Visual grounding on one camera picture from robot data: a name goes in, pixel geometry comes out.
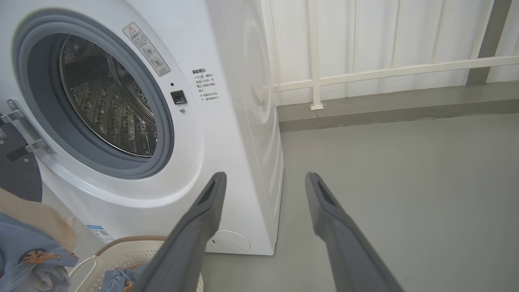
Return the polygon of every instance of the metal hinge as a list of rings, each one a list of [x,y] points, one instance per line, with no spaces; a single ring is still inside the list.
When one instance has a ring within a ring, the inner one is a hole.
[[[18,121],[20,123],[20,126],[25,130],[25,132],[29,136],[25,137],[25,139],[27,140],[27,138],[30,138],[31,141],[34,141],[31,144],[28,144],[20,149],[13,151],[12,153],[10,153],[12,155],[8,154],[9,159],[11,161],[17,160],[25,156],[27,153],[32,153],[40,148],[49,154],[54,153],[54,151],[49,146],[49,143],[45,140],[45,138],[43,138],[42,135],[38,132],[38,130],[31,124],[31,122],[29,122],[29,120],[27,119],[27,115],[24,113],[22,107],[20,107],[16,99],[8,99],[7,105],[12,110],[12,113],[0,116],[0,121],[2,121],[5,124]]]

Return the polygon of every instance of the beige fabric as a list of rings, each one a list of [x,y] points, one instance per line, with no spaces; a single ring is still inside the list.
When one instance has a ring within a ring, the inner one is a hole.
[[[76,247],[74,229],[56,210],[47,205],[18,198],[0,188],[0,212],[40,229],[66,250],[73,251]],[[73,224],[75,220],[68,218],[67,221]]]

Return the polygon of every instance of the plastic basket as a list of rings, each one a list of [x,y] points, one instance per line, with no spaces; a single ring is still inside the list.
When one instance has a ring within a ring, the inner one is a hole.
[[[79,263],[69,273],[72,278],[82,266],[93,262],[93,267],[76,292],[98,292],[103,283],[104,272],[115,268],[129,268],[136,264],[151,261],[157,250],[166,240],[165,236],[132,236],[115,240],[95,255]],[[203,292],[202,274],[198,277],[197,292]]]

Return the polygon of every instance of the white railing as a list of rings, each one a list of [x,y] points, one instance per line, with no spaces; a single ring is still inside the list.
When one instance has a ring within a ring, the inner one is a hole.
[[[490,13],[492,11],[492,7],[494,5],[494,0],[489,0],[488,9],[485,14],[485,19],[482,23],[482,26],[479,30],[478,36],[474,43],[474,47],[472,49],[472,54],[470,59],[467,60],[457,60],[451,62],[440,62],[436,61],[437,51],[438,51],[438,40],[440,38],[440,34],[442,33],[442,23],[443,23],[443,15],[445,12],[445,1],[442,0],[440,17],[438,19],[438,27],[436,29],[436,36],[434,40],[434,49],[432,51],[431,61],[428,64],[420,64],[406,67],[395,67],[396,59],[395,52],[398,51],[399,42],[398,42],[398,33],[399,33],[399,24],[400,24],[400,11],[401,11],[401,0],[398,0],[397,5],[397,19],[394,26],[394,39],[393,39],[393,48],[391,54],[391,65],[390,68],[387,69],[378,69],[373,71],[357,71],[357,63],[358,63],[358,51],[359,51],[359,10],[358,2],[360,0],[355,0],[355,28],[354,28],[354,43],[353,43],[353,70],[352,73],[341,74],[335,76],[320,76],[320,62],[319,62],[319,36],[318,36],[318,23],[317,23],[317,1],[318,0],[308,0],[308,21],[310,27],[310,63],[311,63],[311,79],[281,83],[274,85],[274,92],[293,90],[293,89],[301,89],[301,88],[312,88],[313,94],[313,103],[310,107],[311,110],[322,110],[323,105],[321,103],[320,97],[320,87],[324,85],[330,84],[338,84],[338,83],[347,83],[353,81],[361,81],[368,79],[377,79],[377,78],[385,78],[385,77],[394,77],[394,76],[403,76],[403,75],[412,75],[412,74],[421,74],[421,73],[431,73],[431,72],[439,72],[439,71],[450,71],[450,70],[461,70],[461,69],[471,69],[471,68],[481,68],[481,67],[493,67],[493,66],[503,66],[503,65],[514,65],[519,64],[519,56],[500,56],[500,57],[489,57],[489,58],[478,58],[481,45],[483,43],[483,37],[485,35],[485,31],[488,25],[488,19],[490,18]],[[267,13],[271,13],[270,2],[268,3]],[[267,19],[272,19],[272,15],[267,16]],[[274,48],[274,54],[277,54],[276,40],[275,40],[275,31],[273,25],[267,26],[270,31],[270,35],[274,39],[272,41]],[[279,65],[277,64],[277,55],[274,57],[274,66],[276,67],[276,71],[279,74]]]

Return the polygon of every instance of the front-loading washing machine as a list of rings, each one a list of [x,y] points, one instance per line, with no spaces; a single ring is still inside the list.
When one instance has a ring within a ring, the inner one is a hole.
[[[284,160],[259,0],[0,4],[0,112],[100,238],[167,235],[227,173],[207,251],[272,255]]]

